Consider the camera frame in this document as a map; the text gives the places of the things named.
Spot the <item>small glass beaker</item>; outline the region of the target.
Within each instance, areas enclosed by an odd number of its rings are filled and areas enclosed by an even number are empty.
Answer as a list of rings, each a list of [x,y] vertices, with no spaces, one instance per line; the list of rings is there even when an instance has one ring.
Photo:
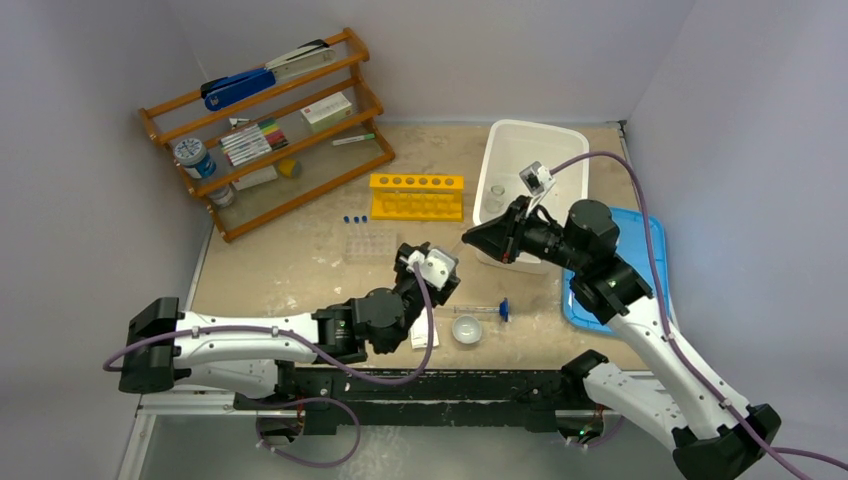
[[[500,215],[504,208],[505,188],[503,185],[493,185],[483,199],[483,208],[487,213]]]

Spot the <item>clear plastic packet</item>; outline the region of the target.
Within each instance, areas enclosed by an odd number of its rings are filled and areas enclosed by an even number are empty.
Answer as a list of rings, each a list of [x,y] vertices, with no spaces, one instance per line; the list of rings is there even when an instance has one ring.
[[[423,310],[409,331],[411,348],[413,350],[422,350],[426,349],[429,345],[437,348],[440,340],[436,327],[436,323],[430,325],[428,314]]]

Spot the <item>blue base glass cylinder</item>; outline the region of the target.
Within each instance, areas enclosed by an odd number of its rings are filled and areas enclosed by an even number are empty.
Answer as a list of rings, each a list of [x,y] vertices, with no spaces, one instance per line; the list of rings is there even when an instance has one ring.
[[[497,316],[501,322],[508,323],[510,321],[510,303],[507,297],[504,297],[497,305],[489,305],[489,306],[471,306],[471,305],[457,305],[453,306],[451,310],[454,313],[462,313],[469,315],[495,315]]]

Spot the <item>white ceramic dish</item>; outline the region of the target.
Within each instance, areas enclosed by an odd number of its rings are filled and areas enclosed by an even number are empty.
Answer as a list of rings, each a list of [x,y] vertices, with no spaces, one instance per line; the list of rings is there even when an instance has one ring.
[[[476,317],[461,315],[453,321],[451,332],[453,338],[460,344],[473,345],[482,339],[483,329]]]

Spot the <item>yellow test tube rack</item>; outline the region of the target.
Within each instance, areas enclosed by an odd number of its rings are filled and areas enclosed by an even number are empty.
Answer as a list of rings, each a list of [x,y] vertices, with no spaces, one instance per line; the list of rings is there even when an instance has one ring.
[[[464,177],[374,173],[370,218],[389,221],[464,221]]]

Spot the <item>white plastic bin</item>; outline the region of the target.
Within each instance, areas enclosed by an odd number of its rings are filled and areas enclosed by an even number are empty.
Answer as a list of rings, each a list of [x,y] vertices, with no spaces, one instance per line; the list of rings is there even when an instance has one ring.
[[[522,169],[533,162],[552,169],[588,151],[588,139],[576,130],[519,120],[495,122],[489,132],[478,179],[473,224],[480,225],[499,216],[483,208],[484,196],[491,186],[505,188],[503,214],[517,196],[529,193],[519,178]],[[562,222],[573,203],[588,197],[589,162],[583,160],[555,174],[554,178],[556,184],[541,205]]]

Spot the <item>blue plastic lid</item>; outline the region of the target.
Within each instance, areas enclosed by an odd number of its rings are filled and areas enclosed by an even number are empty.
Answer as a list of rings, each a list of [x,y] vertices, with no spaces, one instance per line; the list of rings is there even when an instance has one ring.
[[[649,266],[643,215],[636,210],[627,210],[618,207],[611,207],[610,211],[613,221],[618,225],[620,230],[617,253],[638,271],[652,289],[656,289]],[[648,223],[650,226],[655,268],[662,284],[664,302],[669,313],[669,320],[673,322],[673,308],[668,282],[665,231],[661,222],[653,216],[649,217]],[[574,294],[570,289],[570,281],[573,277],[574,273],[572,271],[563,271],[562,313],[567,322],[581,331],[616,337],[616,334],[608,326],[602,325],[593,314],[575,300]]]

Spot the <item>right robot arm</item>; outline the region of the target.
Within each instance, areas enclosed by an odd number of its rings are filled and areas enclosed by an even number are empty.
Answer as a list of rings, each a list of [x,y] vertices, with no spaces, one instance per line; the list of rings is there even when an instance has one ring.
[[[564,225],[539,215],[520,196],[500,217],[473,227],[463,243],[504,264],[528,253],[572,272],[574,300],[617,333],[664,390],[638,384],[589,350],[561,370],[561,392],[576,407],[591,401],[618,411],[672,453],[687,479],[736,479],[765,454],[781,426],[768,404],[753,406],[725,383],[672,324],[663,302],[617,252],[610,209],[579,200]]]

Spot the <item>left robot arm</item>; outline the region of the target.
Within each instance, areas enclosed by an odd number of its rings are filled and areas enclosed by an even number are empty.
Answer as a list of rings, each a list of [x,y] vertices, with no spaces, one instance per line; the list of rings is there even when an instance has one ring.
[[[414,323],[431,317],[459,286],[458,265],[455,255],[429,243],[402,244],[393,287],[283,317],[200,314],[180,309],[176,297],[160,297],[130,320],[125,347],[103,368],[119,373],[123,393],[160,393],[189,384],[284,409],[297,399],[298,382],[282,371],[260,372],[260,362],[342,367],[365,361],[370,352],[393,353]]]

